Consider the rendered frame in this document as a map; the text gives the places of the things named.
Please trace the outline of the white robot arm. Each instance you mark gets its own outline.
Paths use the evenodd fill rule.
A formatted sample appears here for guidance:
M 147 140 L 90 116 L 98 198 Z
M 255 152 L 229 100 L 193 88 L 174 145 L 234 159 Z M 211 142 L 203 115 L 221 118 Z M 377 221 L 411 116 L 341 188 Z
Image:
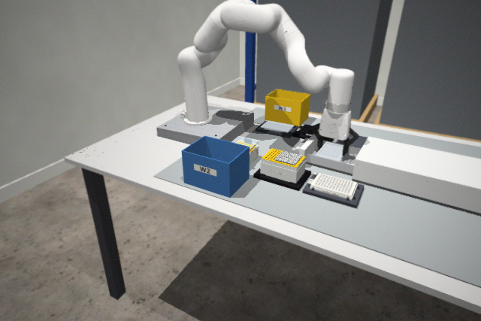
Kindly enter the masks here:
M 279 5 L 228 0 L 207 18 L 195 35 L 194 46 L 182 50 L 177 58 L 186 103 L 186 109 L 182 109 L 180 114 L 185 115 L 185 124 L 201 126 L 213 120 L 208 113 L 206 82 L 201 69 L 208 66 L 225 47 L 229 29 L 268 32 L 283 51 L 293 77 L 306 92 L 317 94 L 327 86 L 328 100 L 323 101 L 325 107 L 338 113 L 349 111 L 355 77 L 352 71 L 323 65 L 314 68 L 305 52 L 304 36 Z

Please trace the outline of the yellow open bin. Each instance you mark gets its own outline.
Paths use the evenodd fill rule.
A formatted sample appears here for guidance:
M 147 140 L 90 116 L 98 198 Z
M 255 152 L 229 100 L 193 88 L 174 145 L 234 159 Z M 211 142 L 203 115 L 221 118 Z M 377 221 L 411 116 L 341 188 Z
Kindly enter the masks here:
M 276 89 L 265 96 L 265 120 L 300 126 L 309 107 L 310 94 Z

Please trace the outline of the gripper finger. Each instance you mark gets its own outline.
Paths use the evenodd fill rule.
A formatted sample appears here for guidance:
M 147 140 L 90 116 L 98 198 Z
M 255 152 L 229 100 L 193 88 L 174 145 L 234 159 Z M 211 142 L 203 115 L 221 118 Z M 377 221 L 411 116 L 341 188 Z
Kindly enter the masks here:
M 352 139 L 347 138 L 345 141 L 343 141 L 345 144 L 343 146 L 342 156 L 348 153 L 349 145 L 354 143 L 354 141 L 356 141 L 359 138 L 359 135 L 351 128 L 349 128 L 349 133 L 353 136 L 353 138 Z
M 323 145 L 323 137 L 321 135 L 319 135 L 319 132 L 317 131 L 317 128 L 319 128 L 319 124 L 320 123 L 311 127 L 311 129 L 314 132 L 314 135 L 317 137 L 317 140 L 318 140 L 318 143 L 317 143 L 318 150 L 320 150 L 322 148 L 322 145 Z

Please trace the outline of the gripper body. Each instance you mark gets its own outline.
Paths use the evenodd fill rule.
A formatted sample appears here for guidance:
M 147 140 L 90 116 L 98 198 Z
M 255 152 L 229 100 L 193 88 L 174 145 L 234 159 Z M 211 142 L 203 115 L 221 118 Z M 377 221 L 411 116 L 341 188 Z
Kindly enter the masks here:
M 351 111 L 338 113 L 324 108 L 319 125 L 321 136 L 345 141 L 350 134 L 349 128 L 351 128 Z

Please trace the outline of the blue open-top bin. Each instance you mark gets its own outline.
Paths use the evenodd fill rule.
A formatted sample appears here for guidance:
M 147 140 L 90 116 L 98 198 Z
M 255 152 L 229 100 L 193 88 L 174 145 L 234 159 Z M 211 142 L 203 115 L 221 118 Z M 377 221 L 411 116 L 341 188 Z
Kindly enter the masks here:
M 204 136 L 181 150 L 184 183 L 231 198 L 250 178 L 250 147 Z

